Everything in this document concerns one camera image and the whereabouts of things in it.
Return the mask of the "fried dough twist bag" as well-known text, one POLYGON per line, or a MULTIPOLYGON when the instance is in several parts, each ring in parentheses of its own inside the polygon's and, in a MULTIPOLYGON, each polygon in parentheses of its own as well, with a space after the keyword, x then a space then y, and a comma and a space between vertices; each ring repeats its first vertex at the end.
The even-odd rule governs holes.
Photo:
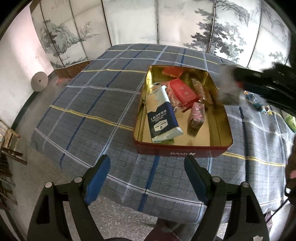
POLYGON ((195 93, 198 97, 198 102, 201 102, 205 105, 212 105, 213 101, 212 101, 209 90, 203 84, 201 84, 200 81, 196 80, 195 78, 192 78, 192 84, 193 84, 195 93))

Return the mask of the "pink snack bar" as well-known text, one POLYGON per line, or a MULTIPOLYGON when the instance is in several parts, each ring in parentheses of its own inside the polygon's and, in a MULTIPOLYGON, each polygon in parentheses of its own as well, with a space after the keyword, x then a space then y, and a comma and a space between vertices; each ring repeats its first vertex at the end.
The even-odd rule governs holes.
POLYGON ((188 118, 187 134, 195 137, 205 121, 205 105, 194 102, 188 118))

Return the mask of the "red snack packet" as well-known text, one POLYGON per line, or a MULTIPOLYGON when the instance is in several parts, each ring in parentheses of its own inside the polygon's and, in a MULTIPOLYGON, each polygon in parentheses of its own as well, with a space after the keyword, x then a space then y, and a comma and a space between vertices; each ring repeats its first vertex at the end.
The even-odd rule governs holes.
POLYGON ((188 85, 182 82, 182 80, 171 80, 170 87, 182 105, 187 106, 198 101, 196 93, 188 85))

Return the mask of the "blue soda cracker pack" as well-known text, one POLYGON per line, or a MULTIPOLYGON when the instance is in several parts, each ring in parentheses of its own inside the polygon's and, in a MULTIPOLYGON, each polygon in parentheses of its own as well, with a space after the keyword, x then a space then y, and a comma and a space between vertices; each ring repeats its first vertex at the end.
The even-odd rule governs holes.
POLYGON ((153 143, 161 143, 183 135, 179 127, 166 86, 161 85, 145 99, 149 131, 153 143))

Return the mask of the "yellow candy wrapper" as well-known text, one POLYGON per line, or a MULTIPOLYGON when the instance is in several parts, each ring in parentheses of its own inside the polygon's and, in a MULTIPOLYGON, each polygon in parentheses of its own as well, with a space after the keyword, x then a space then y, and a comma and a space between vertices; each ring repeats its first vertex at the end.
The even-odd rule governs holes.
POLYGON ((273 111, 270 109, 269 105, 262 105, 260 107, 260 112, 263 114, 268 114, 268 115, 272 115, 273 111))

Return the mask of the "blue candy wrapper lower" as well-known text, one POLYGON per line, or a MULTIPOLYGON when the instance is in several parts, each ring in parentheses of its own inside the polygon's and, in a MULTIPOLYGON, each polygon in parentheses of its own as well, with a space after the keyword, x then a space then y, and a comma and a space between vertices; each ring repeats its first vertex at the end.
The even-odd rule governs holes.
POLYGON ((245 99, 251 104, 257 104, 257 99, 253 93, 246 92, 245 99))

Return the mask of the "green tissue pack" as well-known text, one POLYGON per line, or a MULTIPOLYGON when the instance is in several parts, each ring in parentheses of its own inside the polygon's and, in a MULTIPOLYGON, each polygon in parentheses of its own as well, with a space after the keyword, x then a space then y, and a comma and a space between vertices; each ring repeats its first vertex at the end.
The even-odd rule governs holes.
POLYGON ((290 129, 296 133, 296 119, 295 119, 295 116, 292 116, 290 114, 288 114, 286 117, 285 117, 285 122, 286 124, 290 127, 290 129))

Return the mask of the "ink landscape folding screen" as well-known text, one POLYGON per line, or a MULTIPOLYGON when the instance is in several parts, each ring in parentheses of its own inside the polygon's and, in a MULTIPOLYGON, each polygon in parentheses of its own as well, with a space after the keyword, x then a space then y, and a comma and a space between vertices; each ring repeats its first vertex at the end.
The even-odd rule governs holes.
POLYGON ((30 12, 54 68, 132 43, 195 49, 253 70, 289 63, 290 31, 265 1, 33 1, 30 12))

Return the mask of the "red toffee tin box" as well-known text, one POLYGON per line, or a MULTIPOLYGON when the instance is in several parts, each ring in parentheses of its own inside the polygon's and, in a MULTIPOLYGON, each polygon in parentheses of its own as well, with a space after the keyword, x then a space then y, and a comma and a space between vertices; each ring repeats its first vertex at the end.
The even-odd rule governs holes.
POLYGON ((140 154, 173 157, 187 155, 218 157, 233 144, 226 110, 219 101, 219 92, 210 74, 205 70, 166 65, 153 65, 147 71, 133 138, 135 147, 140 154), (205 121, 195 137, 187 134, 188 118, 193 103, 187 106, 182 105, 170 87, 171 80, 180 79, 195 92, 192 78, 200 81, 209 90, 213 101, 212 105, 205 105, 205 121), (166 93, 183 135, 161 143, 153 143, 149 131, 145 99, 149 93, 161 85, 166 86, 166 93))

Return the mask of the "round grey stone disc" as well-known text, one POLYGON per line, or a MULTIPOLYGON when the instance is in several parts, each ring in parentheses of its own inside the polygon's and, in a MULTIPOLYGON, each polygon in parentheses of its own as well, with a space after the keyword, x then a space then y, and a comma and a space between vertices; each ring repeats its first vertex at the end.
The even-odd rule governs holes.
POLYGON ((31 79, 31 87, 35 92, 41 92, 48 85, 48 76, 44 72, 37 72, 31 79))

